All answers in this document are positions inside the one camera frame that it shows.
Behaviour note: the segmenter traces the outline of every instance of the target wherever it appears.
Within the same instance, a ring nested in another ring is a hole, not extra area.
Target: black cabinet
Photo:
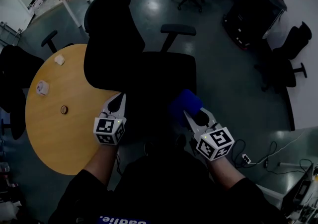
[[[243,49],[265,39],[273,24],[287,10],[283,0],[237,0],[224,16],[223,25]]]

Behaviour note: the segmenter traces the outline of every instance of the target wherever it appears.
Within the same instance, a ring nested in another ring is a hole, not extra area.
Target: metal rack
[[[22,30],[13,30],[6,22],[0,23],[0,44],[4,47],[7,45],[16,46],[21,38]]]

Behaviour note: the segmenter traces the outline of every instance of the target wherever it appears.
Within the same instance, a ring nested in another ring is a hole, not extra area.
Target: person
[[[127,165],[114,191],[107,185],[118,147],[101,145],[69,183],[49,224],[287,223],[225,157],[205,166],[184,150],[185,142],[180,135],[171,149],[146,144],[146,156]]]

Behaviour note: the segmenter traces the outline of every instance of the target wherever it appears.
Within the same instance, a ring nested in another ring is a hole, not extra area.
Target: black sleeve
[[[51,215],[48,223],[95,223],[95,218],[106,197],[111,196],[95,176],[86,170],[79,172],[69,183],[57,209]]]
[[[234,185],[227,196],[231,215],[245,224],[287,224],[286,218],[265,198],[262,191],[245,178]]]

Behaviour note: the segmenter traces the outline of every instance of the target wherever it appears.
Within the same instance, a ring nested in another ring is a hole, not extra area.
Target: person's right arm
[[[207,166],[216,183],[226,190],[224,204],[228,205],[234,221],[246,224],[285,224],[286,218],[271,205],[262,191],[249,179],[245,178],[225,158],[207,161]]]

